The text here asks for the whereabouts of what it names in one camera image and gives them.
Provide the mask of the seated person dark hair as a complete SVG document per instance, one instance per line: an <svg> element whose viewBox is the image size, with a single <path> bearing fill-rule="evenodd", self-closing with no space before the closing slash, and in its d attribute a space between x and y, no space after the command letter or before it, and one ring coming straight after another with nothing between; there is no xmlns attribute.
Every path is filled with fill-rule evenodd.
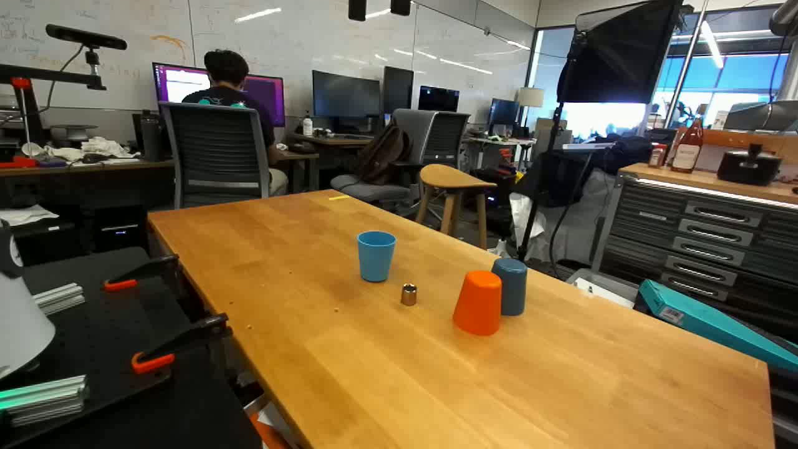
<svg viewBox="0 0 798 449"><path fill-rule="evenodd" d="M259 114L266 160L274 145L274 124L269 109L259 104L255 98L245 93L245 80L249 74L246 59L235 50L210 50L205 55L205 70L210 78L207 89L198 89L188 94L182 103L198 104L230 104L230 106L249 106ZM269 161L269 196L286 192L286 175Z"/></svg>

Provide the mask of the orange upside-down plastic cup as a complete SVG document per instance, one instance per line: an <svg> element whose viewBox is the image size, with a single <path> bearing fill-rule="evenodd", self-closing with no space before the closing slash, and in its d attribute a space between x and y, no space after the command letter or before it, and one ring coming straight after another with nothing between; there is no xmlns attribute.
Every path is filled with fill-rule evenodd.
<svg viewBox="0 0 798 449"><path fill-rule="evenodd" d="M468 333L496 333L501 322L501 280L488 270L472 270L462 282L452 320Z"/></svg>

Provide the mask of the dark computer monitor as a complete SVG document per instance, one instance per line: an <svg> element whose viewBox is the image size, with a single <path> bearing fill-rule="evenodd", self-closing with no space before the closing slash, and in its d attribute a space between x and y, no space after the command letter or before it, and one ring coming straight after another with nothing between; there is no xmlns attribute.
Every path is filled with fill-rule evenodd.
<svg viewBox="0 0 798 449"><path fill-rule="evenodd" d="M335 71L313 71L313 114L316 120L367 120L381 113L380 83Z"/></svg>

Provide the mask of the dark blue upside-down cup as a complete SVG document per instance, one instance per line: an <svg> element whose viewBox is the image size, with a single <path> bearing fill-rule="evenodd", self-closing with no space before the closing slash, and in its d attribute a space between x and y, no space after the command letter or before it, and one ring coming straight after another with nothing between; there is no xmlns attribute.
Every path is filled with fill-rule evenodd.
<svg viewBox="0 0 798 449"><path fill-rule="evenodd" d="M496 259L492 271L501 280L501 315L520 317L527 310L527 265Z"/></svg>

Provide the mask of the small silver cylinder object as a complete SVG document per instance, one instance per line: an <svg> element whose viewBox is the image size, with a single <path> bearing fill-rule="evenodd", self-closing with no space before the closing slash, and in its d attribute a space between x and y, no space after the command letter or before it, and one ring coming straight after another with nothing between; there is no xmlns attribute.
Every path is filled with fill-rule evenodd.
<svg viewBox="0 0 798 449"><path fill-rule="evenodd" d="M405 306L415 306L417 305L417 291L420 291L417 284L405 284L402 287L402 305Z"/></svg>

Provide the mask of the grey drawer cabinet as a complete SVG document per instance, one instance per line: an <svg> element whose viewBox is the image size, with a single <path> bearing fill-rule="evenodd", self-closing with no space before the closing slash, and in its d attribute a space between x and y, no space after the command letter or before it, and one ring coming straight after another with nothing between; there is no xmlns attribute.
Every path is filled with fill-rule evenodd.
<svg viewBox="0 0 798 449"><path fill-rule="evenodd" d="M596 267L789 333L798 327L798 196L707 171L624 168Z"/></svg>

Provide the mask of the light blue plastic cup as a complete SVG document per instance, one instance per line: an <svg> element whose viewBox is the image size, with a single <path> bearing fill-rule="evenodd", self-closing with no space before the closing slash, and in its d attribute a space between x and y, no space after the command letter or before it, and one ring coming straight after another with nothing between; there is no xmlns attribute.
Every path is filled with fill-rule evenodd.
<svg viewBox="0 0 798 449"><path fill-rule="evenodd" d="M389 231L362 231L356 236L359 277L365 282L387 282L391 271L396 236Z"/></svg>

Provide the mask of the grey mesh office chair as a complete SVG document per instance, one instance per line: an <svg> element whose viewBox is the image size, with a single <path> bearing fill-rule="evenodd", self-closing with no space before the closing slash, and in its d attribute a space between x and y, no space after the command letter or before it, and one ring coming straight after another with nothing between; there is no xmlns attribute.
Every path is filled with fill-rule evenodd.
<svg viewBox="0 0 798 449"><path fill-rule="evenodd" d="M164 103L174 206L269 196L259 114L249 106Z"/></svg>

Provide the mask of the wooden stool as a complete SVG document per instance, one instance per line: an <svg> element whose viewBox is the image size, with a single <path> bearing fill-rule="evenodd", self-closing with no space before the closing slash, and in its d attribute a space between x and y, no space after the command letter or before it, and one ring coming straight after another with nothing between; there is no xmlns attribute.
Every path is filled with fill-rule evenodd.
<svg viewBox="0 0 798 449"><path fill-rule="evenodd" d="M421 196L417 206L417 221L427 219L430 202L437 192L443 194L443 211L438 230L443 235L455 235L456 230L456 211L463 194L476 196L476 239L482 246L488 246L488 226L486 226L486 194L493 189L493 182L478 179L463 170L452 165L423 165L420 170Z"/></svg>

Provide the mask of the purple-lit computer monitor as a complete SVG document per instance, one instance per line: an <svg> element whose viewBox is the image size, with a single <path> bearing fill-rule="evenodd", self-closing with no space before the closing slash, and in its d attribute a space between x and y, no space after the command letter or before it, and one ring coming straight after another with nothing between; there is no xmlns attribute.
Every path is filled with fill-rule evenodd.
<svg viewBox="0 0 798 449"><path fill-rule="evenodd" d="M159 103L182 103L188 94L210 86L207 70L189 64L155 62L152 80L155 98ZM286 98L283 78L249 74L245 83L245 93L269 109L274 126L283 126L286 123Z"/></svg>

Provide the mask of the black softbox studio light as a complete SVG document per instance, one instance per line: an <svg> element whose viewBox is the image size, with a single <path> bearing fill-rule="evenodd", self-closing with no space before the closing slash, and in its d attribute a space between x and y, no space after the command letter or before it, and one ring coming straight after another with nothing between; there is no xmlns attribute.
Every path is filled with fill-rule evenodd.
<svg viewBox="0 0 798 449"><path fill-rule="evenodd" d="M577 17L558 103L648 103L683 0L635 0Z"/></svg>

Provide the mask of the teal case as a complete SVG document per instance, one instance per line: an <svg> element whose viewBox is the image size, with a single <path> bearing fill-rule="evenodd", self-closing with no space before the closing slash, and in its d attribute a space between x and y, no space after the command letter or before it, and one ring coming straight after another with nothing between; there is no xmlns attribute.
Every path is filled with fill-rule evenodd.
<svg viewBox="0 0 798 449"><path fill-rule="evenodd" d="M668 325L739 348L773 368L798 373L798 346L789 338L770 337L764 330L654 280L638 284L638 296L654 317Z"/></svg>

